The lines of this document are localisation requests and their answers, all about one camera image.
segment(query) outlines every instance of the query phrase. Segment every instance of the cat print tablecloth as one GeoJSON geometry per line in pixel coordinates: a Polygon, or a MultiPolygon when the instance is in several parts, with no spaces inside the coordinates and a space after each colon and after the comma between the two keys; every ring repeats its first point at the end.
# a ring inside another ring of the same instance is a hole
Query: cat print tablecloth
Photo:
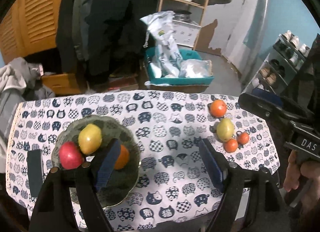
{"type": "MultiPolygon", "coordinates": [[[[42,150],[47,176],[59,133],[90,114],[117,119],[131,130],[141,151],[136,187],[124,202],[104,210],[115,231],[152,228],[167,220],[183,222],[218,207],[221,193],[212,186],[199,155],[201,138],[208,138],[242,168],[266,166],[274,173],[279,167],[266,122],[240,109],[233,96],[126,91],[28,101],[18,106],[7,151],[6,188],[15,201],[31,211],[36,202],[30,196],[27,151],[42,150]],[[234,136],[239,131],[250,134],[250,142],[234,153],[226,153],[215,138],[220,119],[207,107],[215,99],[227,104],[224,117],[233,121],[234,136]]],[[[73,207],[79,227],[86,227],[80,206],[73,207]]]]}

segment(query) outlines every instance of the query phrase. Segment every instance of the brown shoe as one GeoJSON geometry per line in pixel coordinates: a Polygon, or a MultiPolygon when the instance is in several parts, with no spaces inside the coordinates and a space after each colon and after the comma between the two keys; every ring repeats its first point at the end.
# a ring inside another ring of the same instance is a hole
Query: brown shoe
{"type": "Polygon", "coordinates": [[[266,78],[266,81],[269,83],[269,85],[273,85],[276,82],[277,76],[275,73],[272,73],[269,77],[266,78]]]}
{"type": "Polygon", "coordinates": [[[267,78],[267,76],[270,74],[270,68],[262,68],[260,70],[260,74],[264,77],[267,78]]]}

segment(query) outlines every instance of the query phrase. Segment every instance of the small orange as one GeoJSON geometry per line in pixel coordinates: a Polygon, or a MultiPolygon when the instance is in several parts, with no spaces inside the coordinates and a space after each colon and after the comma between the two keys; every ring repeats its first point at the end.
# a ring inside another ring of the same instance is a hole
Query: small orange
{"type": "Polygon", "coordinates": [[[235,139],[230,139],[224,143],[224,150],[228,153],[235,152],[238,148],[238,142],[235,139]]]}
{"type": "Polygon", "coordinates": [[[224,116],[226,111],[226,103],[222,100],[214,100],[210,105],[210,113],[215,117],[224,116]]]}
{"type": "Polygon", "coordinates": [[[128,161],[129,161],[129,151],[125,146],[121,145],[120,155],[115,163],[114,169],[119,170],[124,168],[124,166],[128,163],[128,161]]]}
{"type": "Polygon", "coordinates": [[[237,137],[237,141],[238,143],[244,145],[246,143],[248,143],[250,140],[250,136],[244,132],[244,133],[241,133],[238,137],[237,137]]]}

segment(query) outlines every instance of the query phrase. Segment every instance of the green plate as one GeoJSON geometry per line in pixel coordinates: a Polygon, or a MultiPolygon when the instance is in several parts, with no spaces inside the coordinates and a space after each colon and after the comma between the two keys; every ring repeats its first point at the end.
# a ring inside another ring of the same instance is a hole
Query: green plate
{"type": "MultiPolygon", "coordinates": [[[[112,138],[121,140],[122,144],[129,150],[130,160],[121,170],[114,170],[105,188],[97,193],[101,206],[112,207],[120,204],[135,187],[139,178],[140,149],[134,142],[133,135],[129,129],[122,126],[116,119],[108,116],[90,115],[72,122],[65,131],[59,134],[51,160],[53,166],[64,169],[59,159],[59,149],[67,141],[78,144],[78,136],[82,129],[88,124],[95,124],[102,130],[102,144],[93,154],[99,153],[100,149],[107,146],[112,138]]],[[[75,188],[70,188],[71,200],[79,204],[75,188]]]]}

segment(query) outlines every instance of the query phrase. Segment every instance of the teal plastic bin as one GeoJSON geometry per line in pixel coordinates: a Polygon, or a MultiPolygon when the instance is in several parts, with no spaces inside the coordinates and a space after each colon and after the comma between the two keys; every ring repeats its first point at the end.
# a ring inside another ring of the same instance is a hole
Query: teal plastic bin
{"type": "MultiPolygon", "coordinates": [[[[197,51],[189,49],[179,49],[183,60],[197,59],[202,60],[201,56],[197,51]]],[[[203,77],[203,78],[155,78],[153,71],[149,65],[149,61],[155,55],[155,48],[151,47],[146,50],[145,54],[145,65],[147,67],[149,80],[151,84],[169,84],[169,85],[209,85],[214,77],[203,77]]]]}

